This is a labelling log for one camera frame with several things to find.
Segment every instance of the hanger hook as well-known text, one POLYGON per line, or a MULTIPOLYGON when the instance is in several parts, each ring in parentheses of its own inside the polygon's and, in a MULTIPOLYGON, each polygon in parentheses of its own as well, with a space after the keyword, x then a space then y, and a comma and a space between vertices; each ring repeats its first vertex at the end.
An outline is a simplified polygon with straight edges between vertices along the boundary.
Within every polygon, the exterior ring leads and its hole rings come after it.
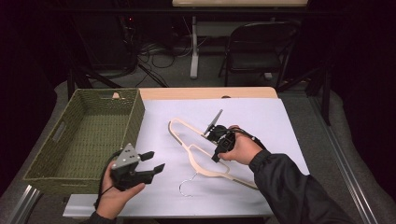
POLYGON ((196 175, 198 175, 198 173, 195 173, 195 175, 194 175, 192 178, 190 178, 190 179, 183 180, 183 182, 181 182, 180 185, 178 186, 178 191, 179 191, 180 194, 183 195, 184 197, 192 197, 192 195, 183 193, 183 192, 181 191, 181 186, 182 186, 184 183, 188 182, 188 181, 192 181, 192 180, 195 178, 196 175))

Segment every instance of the white tabletop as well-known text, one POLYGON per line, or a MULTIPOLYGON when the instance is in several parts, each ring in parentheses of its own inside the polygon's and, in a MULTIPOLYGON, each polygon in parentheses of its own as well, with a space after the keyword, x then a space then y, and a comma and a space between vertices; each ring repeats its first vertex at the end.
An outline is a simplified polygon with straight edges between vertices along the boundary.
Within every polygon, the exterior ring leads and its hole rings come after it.
MULTIPOLYGON (((271 216, 267 201, 258 190, 222 177, 197 175, 191 182, 179 185, 195 174, 186 150, 168 132, 168 122, 183 119, 204 132, 207 125, 223 109, 217 124, 226 127, 238 124, 257 136, 269 151, 288 154, 304 174, 309 174, 289 117, 280 99, 207 99, 207 100, 145 100, 145 117, 136 144, 138 153, 155 151, 154 158, 140 162, 139 171, 165 163, 162 173, 152 184, 130 200, 121 217, 258 217, 271 216)), ((213 154, 214 145, 204 138, 199 144, 213 154)), ((214 163, 210 157, 207 164, 214 163)), ((247 166, 228 162, 231 175, 253 181, 247 166)), ((97 195, 71 196, 65 217, 88 217, 97 195)))
POLYGON ((308 0, 173 0, 174 7, 305 7, 308 0))

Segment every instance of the white table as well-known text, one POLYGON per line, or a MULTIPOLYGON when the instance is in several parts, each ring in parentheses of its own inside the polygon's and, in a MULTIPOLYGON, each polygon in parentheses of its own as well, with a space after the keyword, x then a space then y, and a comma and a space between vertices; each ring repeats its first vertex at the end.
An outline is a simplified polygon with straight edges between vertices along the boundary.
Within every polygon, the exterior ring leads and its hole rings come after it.
MULTIPOLYGON (((138 153, 153 150, 155 156, 140 162, 138 169, 149 170, 162 163, 165 167, 162 173, 155 175, 152 184, 127 203, 121 217, 263 217, 273 214, 258 190, 225 178, 198 175, 183 185, 183 192, 192 197, 181 195, 178 191, 180 183, 193 177, 195 172, 186 151, 167 130, 168 121, 174 117, 204 131, 219 109, 224 109, 217 124, 237 123, 246 127, 268 150, 287 153, 304 174, 309 174, 286 110, 272 88, 169 88, 141 89, 141 92, 146 112, 136 150, 138 153), (232 99, 220 99, 224 95, 232 99)), ((201 147, 206 148, 205 143, 213 147, 202 139, 201 147)), ((232 175, 253 181, 247 166, 236 162, 228 165, 232 175)), ((89 217, 96 197, 72 195, 64 216, 89 217)))
MULTIPOLYGON (((174 7, 306 7, 308 0, 173 0, 174 7)), ((243 23, 220 22, 210 25, 209 22, 198 23, 196 17, 192 17, 192 59, 190 77, 198 78, 198 35, 228 36, 243 23)))

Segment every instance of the green wicker basket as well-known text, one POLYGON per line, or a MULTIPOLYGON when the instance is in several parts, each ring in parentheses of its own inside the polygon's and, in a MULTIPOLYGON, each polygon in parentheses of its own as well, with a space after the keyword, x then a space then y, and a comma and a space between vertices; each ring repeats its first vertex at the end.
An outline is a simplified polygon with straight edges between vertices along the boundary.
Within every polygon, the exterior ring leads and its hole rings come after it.
POLYGON ((144 113, 139 89, 75 91, 23 179, 44 193, 97 193, 107 159, 135 146, 144 113))

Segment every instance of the cable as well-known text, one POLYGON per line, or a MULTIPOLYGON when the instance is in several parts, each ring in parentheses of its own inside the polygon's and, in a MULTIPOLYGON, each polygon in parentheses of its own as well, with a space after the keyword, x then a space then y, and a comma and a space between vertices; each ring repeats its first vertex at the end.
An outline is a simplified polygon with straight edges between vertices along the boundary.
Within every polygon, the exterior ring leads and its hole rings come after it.
MULTIPOLYGON (((197 47, 200 47, 201 45, 203 45, 204 42, 206 42, 206 40, 207 40, 208 38, 209 38, 209 36, 206 36, 205 39, 204 39, 201 43, 199 43, 199 44, 197 45, 197 47)), ((187 53, 185 53, 185 54, 181 54, 181 53, 180 53, 179 55, 177 55, 177 57, 182 58, 182 57, 185 57, 185 56, 189 55, 190 52, 191 52, 191 50, 192 50, 192 47, 187 48, 187 45, 186 45, 186 47, 183 49, 182 52, 184 52, 186 49, 189 50, 187 53)))
POLYGON ((183 57, 183 53, 184 53, 184 51, 186 51, 187 46, 188 46, 188 43, 186 43, 186 45, 184 46, 184 48, 173 48, 173 50, 175 50, 175 49, 183 49, 179 54, 176 54, 176 56, 177 56, 177 57, 183 57))
POLYGON ((257 137, 251 135, 250 133, 247 133, 245 130, 240 129, 240 128, 231 128, 231 129, 223 129, 223 130, 218 130, 215 131, 215 133, 225 133, 225 132, 231 132, 231 133, 242 133, 249 137, 253 142, 255 142, 259 147, 262 149, 266 149, 266 147, 262 144, 262 141, 258 139, 257 137))
POLYGON ((160 79, 163 81, 163 83, 165 83, 166 87, 169 87, 169 85, 166 83, 165 79, 160 74, 158 74, 154 70, 151 70, 151 72, 154 73, 155 75, 157 75, 158 77, 160 77, 160 79))
POLYGON ((140 61, 142 61, 142 63, 148 63, 149 62, 149 55, 147 55, 146 57, 148 57, 146 60, 143 60, 143 59, 141 59, 140 57, 139 57, 139 55, 137 56, 137 59, 138 60, 140 60, 140 61))
POLYGON ((94 204, 95 210, 96 210, 96 209, 98 208, 98 206, 99 206, 99 202, 100 202, 100 200, 101 200, 101 198, 102 198, 102 195, 103 195, 104 193, 106 193, 109 189, 112 188, 112 187, 111 187, 111 188, 105 190, 104 192, 102 192, 102 183, 103 183, 103 180, 105 179, 105 173, 106 173, 106 170, 107 170, 107 166, 113 161, 113 159, 114 159, 115 157, 118 157, 118 156, 121 154, 121 152, 122 152, 122 149, 121 149, 121 150, 118 150, 118 151, 116 151, 116 152, 114 152, 114 153, 110 156, 110 158, 108 158, 108 160, 107 160, 107 162, 106 162, 106 166, 105 166, 105 168, 104 168, 103 171, 102 171, 101 178, 100 178, 100 182, 99 182, 98 199, 96 199, 96 202, 95 202, 95 204, 94 204))
POLYGON ((160 84, 160 86, 162 87, 169 87, 166 82, 163 82, 163 78, 161 77, 162 80, 160 80, 159 78, 155 77, 147 68, 145 68, 145 66, 143 66, 142 64, 138 64, 137 66, 139 66, 140 69, 142 69, 144 72, 146 72, 146 74, 148 74, 154 81, 156 81, 158 84, 160 84))
POLYGON ((155 62, 154 62, 154 55, 151 57, 151 64, 154 66, 154 67, 156 67, 156 68, 168 68, 168 67, 170 67, 170 66, 172 66, 174 63, 175 63, 175 55, 171 55, 172 56, 172 62, 170 62, 168 65, 166 65, 166 66, 159 66, 159 65, 156 65, 155 64, 155 62))
POLYGON ((142 80, 140 80, 136 85, 134 85, 135 88, 137 88, 147 77, 148 75, 145 75, 142 80))
POLYGON ((190 46, 190 49, 189 49, 189 51, 187 51, 187 53, 185 53, 184 55, 179 55, 179 56, 177 56, 177 57, 184 57, 184 56, 187 56, 187 55, 189 55, 190 54, 190 52, 191 52, 191 50, 192 50, 192 38, 191 38, 191 31, 190 31, 190 27, 189 27, 189 25, 187 24, 187 22, 186 22, 186 19, 183 17, 183 21, 184 21, 184 24, 186 25, 186 27, 187 27, 187 31, 189 31, 189 37, 190 37, 190 39, 191 39, 191 46, 190 46))

